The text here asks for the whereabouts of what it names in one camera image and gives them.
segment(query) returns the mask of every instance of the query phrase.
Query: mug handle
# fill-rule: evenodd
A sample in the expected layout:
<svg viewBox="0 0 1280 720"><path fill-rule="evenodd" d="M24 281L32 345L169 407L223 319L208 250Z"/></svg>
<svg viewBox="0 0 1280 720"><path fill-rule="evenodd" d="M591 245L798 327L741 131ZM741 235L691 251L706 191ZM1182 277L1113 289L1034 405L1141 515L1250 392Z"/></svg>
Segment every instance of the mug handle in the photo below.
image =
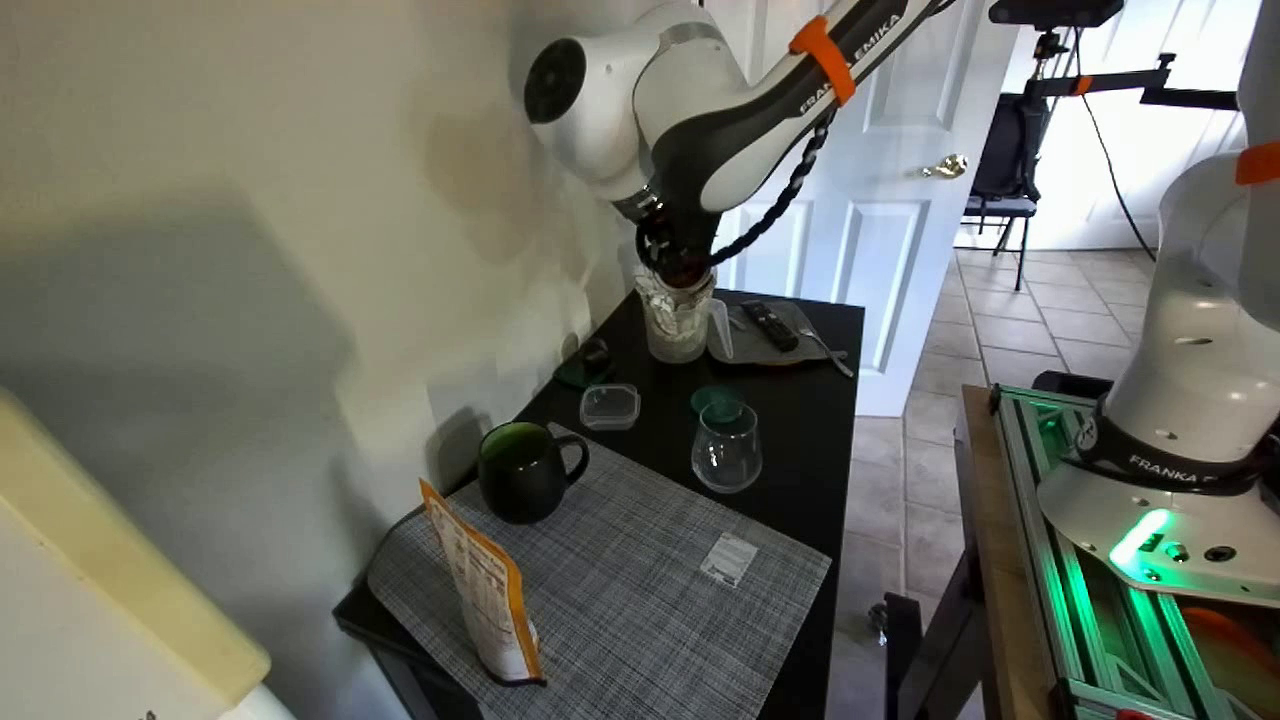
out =
<svg viewBox="0 0 1280 720"><path fill-rule="evenodd" d="M580 482L580 478L586 474L586 456L591 456L591 451L586 451L586 441L580 441L580 437L557 437L557 451L560 451L562 445L574 445L574 447L580 447L570 474L562 474L562 485L570 485L570 482Z"/></svg>

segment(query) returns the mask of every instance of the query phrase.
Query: cable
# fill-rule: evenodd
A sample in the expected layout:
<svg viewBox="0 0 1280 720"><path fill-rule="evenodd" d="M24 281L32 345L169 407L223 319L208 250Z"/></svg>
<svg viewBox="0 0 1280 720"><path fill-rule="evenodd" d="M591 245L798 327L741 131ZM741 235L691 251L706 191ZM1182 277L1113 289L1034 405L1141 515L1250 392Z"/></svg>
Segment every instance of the cable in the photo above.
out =
<svg viewBox="0 0 1280 720"><path fill-rule="evenodd" d="M768 206L768 211L764 211L742 235L736 235L732 245L722 245L721 251L711 251L711 269L722 266L722 261L732 261L736 251L750 250L750 245L790 209L790 202L798 195L798 188L803 188L803 179L808 179L808 171L813 171L813 165L814 165L814 151L826 144L831 122L835 122L835 110L831 110L825 122L813 124L813 137L808 137L808 144L803 144L798 165L794 165L790 176L788 176L788 188L776 191L776 202Z"/></svg>
<svg viewBox="0 0 1280 720"><path fill-rule="evenodd" d="M1074 73L1085 77L1085 62L1081 62L1081 33L1074 33L1074 40L1072 40L1072 58L1074 58ZM1106 165L1106 179L1113 179L1117 206L1121 206L1121 211L1124 211L1124 221L1129 221L1129 228L1130 228L1135 245L1144 250L1144 255L1146 255L1146 261L1156 261L1156 250L1151 250L1151 245L1146 245L1146 235L1135 228L1135 221L1130 221L1130 211L1129 211L1129 202L1124 202L1124 191L1121 191L1121 176L1117 176L1117 160L1113 160L1106 137L1103 137L1103 130L1100 130L1100 122L1097 122L1097 112L1090 112L1086 97L1081 97L1081 102L1085 102L1085 112L1086 112L1086 124L1090 124L1097 150L1103 151L1103 165Z"/></svg>

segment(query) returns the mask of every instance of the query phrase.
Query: white wall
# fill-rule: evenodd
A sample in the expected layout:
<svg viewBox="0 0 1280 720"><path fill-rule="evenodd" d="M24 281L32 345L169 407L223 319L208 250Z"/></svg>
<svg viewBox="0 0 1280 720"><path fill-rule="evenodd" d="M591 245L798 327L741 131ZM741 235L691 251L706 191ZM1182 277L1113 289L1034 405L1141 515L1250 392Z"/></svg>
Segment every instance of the white wall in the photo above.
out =
<svg viewBox="0 0 1280 720"><path fill-rule="evenodd" d="M1159 52L1176 52L1173 88L1237 88L1254 7L1254 0L1129 0L1103 27L1085 33L1085 73L1156 68ZM1018 93L1030 77L1034 37L1018 33L1004 93ZM1141 103L1141 93L1100 93L1090 110L1146 240L1156 240L1169 179L1203 157L1240 150L1237 112L1156 110ZM1039 191L1030 250L1135 250L1081 102L1061 102L1052 117Z"/></svg>
<svg viewBox="0 0 1280 720"><path fill-rule="evenodd" d="M0 5L0 384L276 659L397 699L332 623L428 437L511 418L619 299L619 221L514 82L617 5Z"/></svg>

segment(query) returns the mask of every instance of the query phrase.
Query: tile floor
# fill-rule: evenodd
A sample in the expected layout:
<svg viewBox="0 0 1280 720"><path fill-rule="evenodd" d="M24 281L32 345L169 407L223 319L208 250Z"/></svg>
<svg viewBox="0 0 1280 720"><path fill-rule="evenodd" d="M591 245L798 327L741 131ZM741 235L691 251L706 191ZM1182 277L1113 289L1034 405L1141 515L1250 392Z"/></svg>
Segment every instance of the tile floor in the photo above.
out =
<svg viewBox="0 0 1280 720"><path fill-rule="evenodd" d="M957 250L907 414L854 421L831 720L882 716L882 647L868 610L903 592L926 619L959 557L959 384L1030 384L1042 367L1117 379L1135 349L1151 285L1141 251L1027 251L1024 292L1012 277L1012 251Z"/></svg>

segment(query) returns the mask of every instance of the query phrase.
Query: table leg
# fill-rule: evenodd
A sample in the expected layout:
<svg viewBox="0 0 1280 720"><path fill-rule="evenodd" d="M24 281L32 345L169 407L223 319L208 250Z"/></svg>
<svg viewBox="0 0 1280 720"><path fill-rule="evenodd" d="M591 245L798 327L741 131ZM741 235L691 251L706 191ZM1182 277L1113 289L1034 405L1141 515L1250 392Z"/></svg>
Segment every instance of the table leg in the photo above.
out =
<svg viewBox="0 0 1280 720"><path fill-rule="evenodd" d="M984 581L975 567L975 553L965 547L945 600L926 623L919 652L894 691L894 716L959 716L971 690L990 675L990 646L989 646L989 614L984 614Z"/></svg>

